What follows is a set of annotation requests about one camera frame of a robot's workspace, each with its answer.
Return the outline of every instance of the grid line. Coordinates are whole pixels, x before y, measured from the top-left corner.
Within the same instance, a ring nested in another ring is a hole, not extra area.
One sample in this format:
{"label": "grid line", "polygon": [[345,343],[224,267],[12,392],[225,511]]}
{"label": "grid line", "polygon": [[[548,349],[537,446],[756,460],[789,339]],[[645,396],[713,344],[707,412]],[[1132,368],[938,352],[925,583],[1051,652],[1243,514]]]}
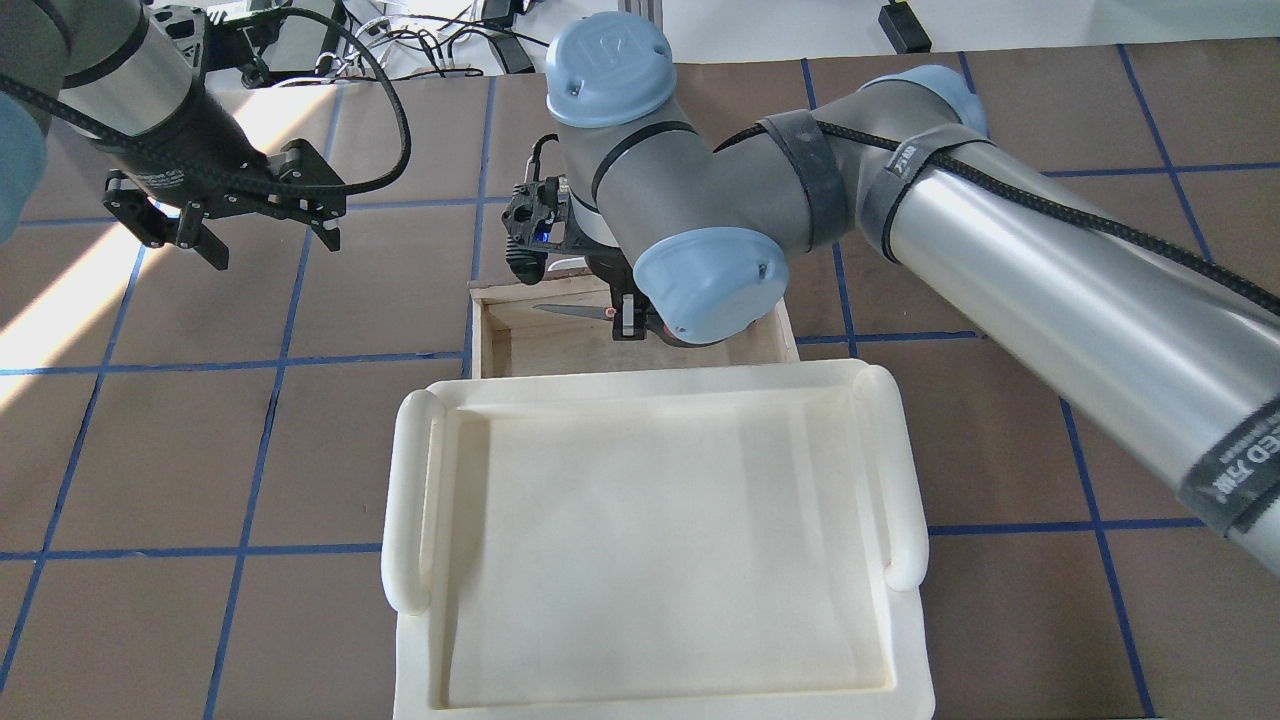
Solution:
{"label": "grid line", "polygon": [[[296,365],[347,365],[360,363],[404,363],[412,360],[457,360],[462,351],[447,352],[380,352],[370,355],[308,355],[287,357],[284,364]],[[261,370],[274,368],[279,360],[241,360],[233,363],[172,363],[156,365],[76,365],[68,368],[8,368],[0,369],[0,377],[15,375],[90,375],[99,372],[106,374],[122,373],[216,373],[229,370]]]}
{"label": "grid line", "polygon": [[[120,305],[115,314],[115,323],[111,325],[111,334],[106,341],[106,348],[102,351],[102,366],[106,366],[111,361],[111,354],[115,352],[115,343],[120,338],[120,329],[124,328],[124,314],[129,309],[129,302],[133,300],[133,288],[137,287],[138,277],[142,274],[143,251],[145,249],[140,245],[133,256],[129,282],[124,286],[124,293],[120,296]],[[97,407],[97,398],[101,396],[105,378],[106,373],[100,368],[97,377],[93,379],[93,389],[90,392],[88,402],[84,406],[84,416],[81,419],[79,430],[76,433],[76,442],[72,445],[72,452],[67,460],[67,471],[63,474],[63,482],[58,488],[58,500],[54,502],[49,524],[45,527],[45,537],[40,546],[40,553],[35,557],[35,568],[32,568],[31,578],[27,580],[27,592],[22,597],[22,606],[18,609],[18,618],[14,620],[13,633],[9,635],[4,660],[0,661],[0,693],[4,692],[5,684],[9,682],[9,673],[13,670],[14,657],[18,655],[18,643],[22,641],[22,632],[27,625],[31,606],[36,600],[36,588],[40,585],[40,578],[45,571],[46,555],[52,546],[54,534],[58,532],[63,507],[67,505],[67,497],[70,495],[72,480],[76,478],[76,469],[79,465],[81,452],[84,450],[84,439],[88,437],[90,421],[93,419],[93,410]]]}
{"label": "grid line", "polygon": [[[932,340],[986,340],[987,336],[973,331],[934,331],[915,333],[855,333],[852,342],[915,342]],[[845,345],[850,342],[846,334],[817,334],[797,337],[796,345]]]}
{"label": "grid line", "polygon": [[809,70],[809,58],[800,58],[800,73],[804,76],[804,94],[809,100],[809,109],[818,109],[818,95],[813,91],[813,73]]}
{"label": "grid line", "polygon": [[[1129,518],[1102,520],[1106,530],[1166,530],[1202,529],[1204,523],[1197,518]],[[929,525],[929,537],[954,536],[1016,536],[1028,533],[1084,533],[1093,532],[1091,520],[1068,520],[1059,523],[987,523],[972,525]],[[122,560],[122,559],[173,559],[173,557],[269,557],[280,555],[349,555],[381,552],[380,542],[372,543],[320,543],[320,544],[251,544],[239,546],[200,546],[200,547],[113,547],[92,550],[50,550],[29,552],[0,552],[0,562],[33,562],[40,557],[59,561]]]}
{"label": "grid line", "polygon": [[1185,176],[1193,173],[1248,173],[1256,170],[1280,170],[1280,163],[1213,163],[1208,165],[1174,165],[1160,168],[1096,168],[1085,170],[1047,170],[1050,178],[1096,178],[1114,176],[1164,176],[1169,173]]}
{"label": "grid line", "polygon": [[[485,100],[484,108],[484,136],[480,142],[480,179],[476,182],[476,219],[474,232],[471,238],[471,279],[476,279],[480,275],[480,256],[484,250],[484,209],[489,202],[484,199],[484,188],[489,182],[489,142],[493,138],[493,104],[494,97],[498,92],[497,78],[489,78],[488,97]],[[503,202],[509,202],[511,199],[503,199]],[[475,314],[475,304],[471,302],[470,290],[467,291],[467,327],[462,336],[462,377],[471,377],[471,325],[475,322],[472,315]]]}
{"label": "grid line", "polygon": [[969,92],[978,95],[978,87],[973,83],[973,70],[969,69],[969,58],[964,50],[956,53],[956,59],[960,60],[960,72],[964,74],[964,83],[969,86]]}
{"label": "grid line", "polygon": [[115,218],[101,217],[101,218],[58,218],[50,220],[22,220],[18,223],[18,229],[22,228],[63,228],[68,225],[108,225],[115,222]]}
{"label": "grid line", "polygon": [[[324,159],[333,155],[333,145],[338,137],[338,115],[342,110],[344,97],[342,88],[334,94],[333,110],[329,117],[329,136],[325,138]],[[293,279],[293,292],[289,296],[289,311],[284,319],[284,332],[280,338],[280,354],[275,363],[275,382],[271,387],[271,398],[266,404],[266,414],[262,419],[262,437],[259,441],[257,460],[253,466],[253,482],[250,484],[248,500],[244,506],[244,521],[241,527],[241,538],[236,555],[236,568],[232,571],[230,588],[227,592],[227,610],[223,612],[223,625],[218,634],[218,650],[214,652],[214,669],[209,676],[209,694],[205,698],[205,720],[212,720],[214,710],[218,706],[218,691],[221,685],[223,667],[227,662],[227,646],[230,642],[232,625],[236,620],[236,605],[239,600],[241,582],[244,578],[244,559],[250,547],[250,537],[253,532],[253,518],[257,514],[257,498],[262,489],[262,474],[266,469],[266,455],[271,445],[271,430],[275,427],[275,414],[279,409],[280,392],[284,388],[284,375],[288,369],[289,346],[293,341],[293,324],[298,315],[298,304],[302,300],[302,282],[307,272],[307,259],[311,256],[312,232],[307,228],[302,238],[302,252],[298,258],[298,272]]]}
{"label": "grid line", "polygon": [[353,552],[381,552],[383,543],[328,543],[328,544],[257,544],[201,546],[201,547],[119,547],[101,550],[51,550],[49,552],[0,552],[0,562],[29,562],[45,560],[122,560],[131,557],[237,557],[279,555],[348,555]]}
{"label": "grid line", "polygon": [[1147,128],[1151,131],[1151,137],[1156,141],[1156,150],[1160,151],[1160,159],[1165,163],[1165,172],[1169,174],[1169,181],[1174,183],[1174,192],[1178,193],[1178,202],[1183,206],[1183,214],[1187,217],[1187,222],[1192,227],[1192,234],[1196,236],[1196,243],[1201,249],[1201,255],[1212,263],[1213,252],[1210,250],[1208,242],[1204,240],[1204,233],[1201,232],[1199,222],[1196,220],[1196,213],[1192,211],[1192,204],[1187,200],[1187,192],[1183,190],[1183,183],[1178,179],[1178,173],[1174,172],[1174,161],[1169,156],[1169,149],[1165,147],[1164,138],[1160,136],[1160,128],[1156,127],[1156,117],[1151,114],[1151,108],[1147,105],[1147,96],[1142,92],[1142,85],[1138,83],[1138,76],[1134,73],[1133,63],[1129,60],[1129,51],[1124,45],[1116,45],[1116,53],[1120,54],[1120,63],[1124,64],[1124,72],[1129,76],[1129,85],[1133,87],[1133,94],[1138,99],[1138,106],[1142,108],[1142,117],[1147,120]]}
{"label": "grid line", "polygon": [[1147,689],[1147,676],[1142,670],[1142,659],[1138,656],[1138,643],[1134,641],[1133,629],[1129,626],[1129,611],[1125,609],[1124,593],[1120,589],[1120,578],[1116,575],[1115,562],[1111,559],[1111,546],[1107,542],[1107,529],[1102,523],[1102,514],[1098,511],[1098,500],[1093,495],[1093,480],[1089,478],[1089,468],[1084,460],[1084,447],[1080,445],[1080,434],[1075,427],[1075,415],[1069,402],[1059,400],[1059,404],[1062,407],[1062,421],[1066,424],[1066,434],[1071,442],[1075,469],[1080,474],[1084,502],[1089,507],[1089,525],[1092,525],[1093,537],[1098,543],[1102,570],[1107,577],[1111,603],[1115,607],[1116,623],[1120,626],[1120,638],[1124,641],[1125,655],[1129,657],[1129,670],[1133,674],[1138,701],[1142,703],[1143,716],[1153,717],[1156,710],[1151,702],[1151,692]]}

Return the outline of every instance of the scissor blade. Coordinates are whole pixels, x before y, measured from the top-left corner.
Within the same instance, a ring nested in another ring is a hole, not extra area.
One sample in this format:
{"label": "scissor blade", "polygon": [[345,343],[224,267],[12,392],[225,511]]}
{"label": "scissor blade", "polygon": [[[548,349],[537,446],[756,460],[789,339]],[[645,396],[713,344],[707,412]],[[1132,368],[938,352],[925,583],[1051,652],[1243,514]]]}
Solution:
{"label": "scissor blade", "polygon": [[545,310],[547,313],[556,313],[557,315],[571,315],[573,318],[588,318],[590,320],[604,320],[609,322],[604,316],[604,307],[591,307],[588,305],[534,305],[534,310]]}

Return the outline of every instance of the power adapter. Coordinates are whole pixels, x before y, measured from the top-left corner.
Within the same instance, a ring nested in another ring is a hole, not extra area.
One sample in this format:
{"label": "power adapter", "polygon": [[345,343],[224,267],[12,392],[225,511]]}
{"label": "power adapter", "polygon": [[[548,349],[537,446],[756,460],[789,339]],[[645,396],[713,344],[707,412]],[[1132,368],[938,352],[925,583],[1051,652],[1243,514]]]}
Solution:
{"label": "power adapter", "polygon": [[933,47],[929,33],[924,32],[920,20],[906,3],[890,3],[881,8],[879,23],[899,55],[928,53]]}
{"label": "power adapter", "polygon": [[509,35],[489,36],[489,46],[493,47],[493,55],[504,73],[511,76],[535,72],[534,61],[521,47],[518,38]]}
{"label": "power adapter", "polygon": [[484,0],[480,23],[494,29],[511,29],[516,24],[516,14],[522,9],[518,0]]}

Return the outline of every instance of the light blue joint cap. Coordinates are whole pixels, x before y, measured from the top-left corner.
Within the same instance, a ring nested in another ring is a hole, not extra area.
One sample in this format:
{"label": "light blue joint cap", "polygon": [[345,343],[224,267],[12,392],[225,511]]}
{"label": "light blue joint cap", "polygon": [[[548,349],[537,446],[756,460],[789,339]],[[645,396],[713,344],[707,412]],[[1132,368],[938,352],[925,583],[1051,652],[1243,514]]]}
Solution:
{"label": "light blue joint cap", "polygon": [[778,243],[746,228],[699,228],[645,250],[636,287],[672,334],[709,343],[742,332],[782,300],[791,274]]}
{"label": "light blue joint cap", "polygon": [[0,245],[18,228],[22,206],[45,174],[45,136],[12,97],[0,92]]}
{"label": "light blue joint cap", "polygon": [[676,91],[671,44],[631,13],[598,13],[556,36],[547,51],[547,108],[566,126],[621,126]]}
{"label": "light blue joint cap", "polygon": [[960,117],[960,124],[968,127],[969,129],[980,132],[984,137],[988,136],[987,110],[982,108],[982,100],[979,100],[973,92],[969,92],[969,83],[965,82],[960,73],[952,70],[951,68],[945,68],[942,65],[920,65],[919,68],[911,68],[905,73],[878,77],[863,87],[876,85],[877,82],[884,82],[887,79],[901,79],[933,91],[933,94],[945,100],[947,105],[951,105],[955,114]]}

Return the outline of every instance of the gray robot arm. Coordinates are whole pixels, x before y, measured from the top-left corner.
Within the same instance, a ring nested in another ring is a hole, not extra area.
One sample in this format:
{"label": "gray robot arm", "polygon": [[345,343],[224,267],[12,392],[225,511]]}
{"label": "gray robot arm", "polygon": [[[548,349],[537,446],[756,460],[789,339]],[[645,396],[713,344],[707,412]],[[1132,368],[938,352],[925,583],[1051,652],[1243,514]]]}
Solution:
{"label": "gray robot arm", "polygon": [[[736,333],[782,296],[786,256],[859,227],[1093,418],[1208,527],[1280,574],[1272,311],[1153,252],[925,164],[941,154],[1015,193],[1101,215],[988,142],[977,99],[943,68],[767,118],[763,132],[719,152],[689,124],[673,90],[669,46],[634,15],[581,20],[548,55],[548,106],[577,223],[621,247],[673,334],[704,343]],[[906,142],[891,151],[832,127]]]}
{"label": "gray robot arm", "polygon": [[[106,178],[102,204],[148,247],[172,243],[225,269],[228,249],[205,220],[260,213],[307,224],[335,251],[346,197],[385,187],[408,163],[408,123],[385,72],[374,67],[397,114],[401,160],[383,177],[351,186],[306,140],[275,155],[260,152],[204,82],[206,72],[228,67],[241,68],[246,82],[260,81],[259,47],[284,18],[298,15],[328,24],[374,59],[340,23],[300,8],[214,20],[198,8],[152,9],[141,0],[14,0],[0,23],[0,91],[27,102],[41,129],[56,110],[115,158],[119,169]],[[13,150],[22,168],[38,170],[38,137],[13,109],[5,104],[6,129],[24,128]],[[32,174],[5,193],[6,225]]]}

